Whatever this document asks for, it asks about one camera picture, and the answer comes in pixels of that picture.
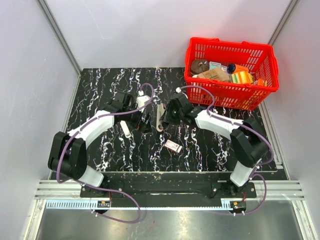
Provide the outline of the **white staple remover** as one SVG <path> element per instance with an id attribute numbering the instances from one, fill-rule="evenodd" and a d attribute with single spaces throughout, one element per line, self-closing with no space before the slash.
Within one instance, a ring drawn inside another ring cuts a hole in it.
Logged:
<path id="1" fill-rule="evenodd" d="M 129 139 L 131 137 L 131 132 L 130 132 L 130 130 L 128 128 L 127 123 L 122 120 L 122 121 L 120 121 L 120 126 L 122 128 L 122 131 L 123 131 L 125 137 Z"/>

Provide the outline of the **red white staple box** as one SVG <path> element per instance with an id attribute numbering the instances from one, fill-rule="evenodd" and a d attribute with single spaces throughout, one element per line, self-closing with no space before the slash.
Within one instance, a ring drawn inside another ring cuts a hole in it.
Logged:
<path id="1" fill-rule="evenodd" d="M 179 153 L 182 149 L 182 146 L 171 141 L 171 140 L 167 140 L 165 145 L 164 145 L 166 148 L 174 151 L 175 153 Z"/>

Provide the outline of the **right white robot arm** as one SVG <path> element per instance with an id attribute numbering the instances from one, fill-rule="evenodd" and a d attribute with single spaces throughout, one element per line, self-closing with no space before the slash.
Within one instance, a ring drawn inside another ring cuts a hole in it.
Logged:
<path id="1" fill-rule="evenodd" d="M 222 191 L 239 198 L 246 191 L 257 164 L 270 147 L 261 127 L 253 118 L 232 119 L 211 112 L 203 106 L 193 106 L 186 94 L 175 94 L 167 105 L 157 106 L 156 125 L 159 132 L 169 125 L 184 123 L 202 130 L 217 133 L 231 141 L 237 159 L 229 180 L 222 184 Z"/>

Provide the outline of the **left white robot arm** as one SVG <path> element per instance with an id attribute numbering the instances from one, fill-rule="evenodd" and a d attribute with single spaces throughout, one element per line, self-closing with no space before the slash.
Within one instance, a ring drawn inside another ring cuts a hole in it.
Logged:
<path id="1" fill-rule="evenodd" d="M 59 184 L 74 180 L 91 187 L 91 192 L 98 198 L 107 195 L 107 178 L 88 165 L 88 147 L 102 133 L 125 122 L 142 130 L 149 125 L 143 111 L 151 103 L 147 95 L 136 100 L 130 94 L 120 94 L 101 107 L 89 120 L 68 132 L 59 131 L 53 137 L 48 159 L 48 168 L 56 172 Z"/>

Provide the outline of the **brown round object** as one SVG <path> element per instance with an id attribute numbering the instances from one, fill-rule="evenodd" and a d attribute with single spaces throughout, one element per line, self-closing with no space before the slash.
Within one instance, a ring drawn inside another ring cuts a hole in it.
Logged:
<path id="1" fill-rule="evenodd" d="M 210 63 L 206 59 L 195 59 L 190 66 L 190 72 L 193 75 L 198 75 L 210 69 Z"/>

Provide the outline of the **brown cardboard box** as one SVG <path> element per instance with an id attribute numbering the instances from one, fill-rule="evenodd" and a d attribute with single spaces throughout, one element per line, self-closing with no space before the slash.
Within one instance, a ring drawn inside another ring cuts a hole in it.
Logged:
<path id="1" fill-rule="evenodd" d="M 219 82 L 230 82 L 230 76 L 221 67 L 216 67 L 202 72 L 197 75 L 197 78 L 216 80 Z"/>

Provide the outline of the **teal white small box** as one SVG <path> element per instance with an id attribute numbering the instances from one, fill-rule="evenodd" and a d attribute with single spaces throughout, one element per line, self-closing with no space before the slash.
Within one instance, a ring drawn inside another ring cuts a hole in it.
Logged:
<path id="1" fill-rule="evenodd" d="M 209 69 L 210 70 L 215 69 L 215 68 L 221 68 L 221 67 L 222 67 L 222 64 L 219 62 L 214 62 L 214 61 L 209 62 Z"/>

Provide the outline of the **dark blue bottle cap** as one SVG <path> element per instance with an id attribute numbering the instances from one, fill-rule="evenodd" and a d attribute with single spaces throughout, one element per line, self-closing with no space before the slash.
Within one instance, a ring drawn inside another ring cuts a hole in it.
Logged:
<path id="1" fill-rule="evenodd" d="M 236 71 L 236 65 L 234 63 L 230 63 L 226 70 L 229 74 L 233 74 Z"/>

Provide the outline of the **yellow green striped box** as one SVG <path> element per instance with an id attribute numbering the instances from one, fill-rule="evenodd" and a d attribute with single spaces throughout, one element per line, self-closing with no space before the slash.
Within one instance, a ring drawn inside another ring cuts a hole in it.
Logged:
<path id="1" fill-rule="evenodd" d="M 253 76 L 247 71 L 239 71 L 230 76 L 230 82 L 233 84 L 252 84 L 254 82 Z"/>

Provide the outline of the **red plastic basket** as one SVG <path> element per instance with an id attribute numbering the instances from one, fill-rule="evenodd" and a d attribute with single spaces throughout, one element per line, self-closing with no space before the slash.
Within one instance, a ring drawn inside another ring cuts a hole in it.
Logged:
<path id="1" fill-rule="evenodd" d="M 191 73 L 191 65 L 196 59 L 218 62 L 223 66 L 237 64 L 247 67 L 254 80 L 262 79 L 266 85 L 195 78 Z M 266 97 L 279 89 L 278 63 L 274 49 L 269 44 L 192 37 L 184 62 L 184 80 L 188 86 L 187 96 L 195 104 L 214 104 L 218 107 L 252 111 Z"/>

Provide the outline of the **orange package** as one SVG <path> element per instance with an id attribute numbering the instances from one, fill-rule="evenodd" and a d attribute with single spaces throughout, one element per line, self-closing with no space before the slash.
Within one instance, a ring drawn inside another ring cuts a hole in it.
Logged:
<path id="1" fill-rule="evenodd" d="M 263 80 L 262 78 L 259 78 L 258 80 L 255 80 L 252 83 L 252 85 L 266 87 L 267 86 L 267 82 L 265 80 Z"/>

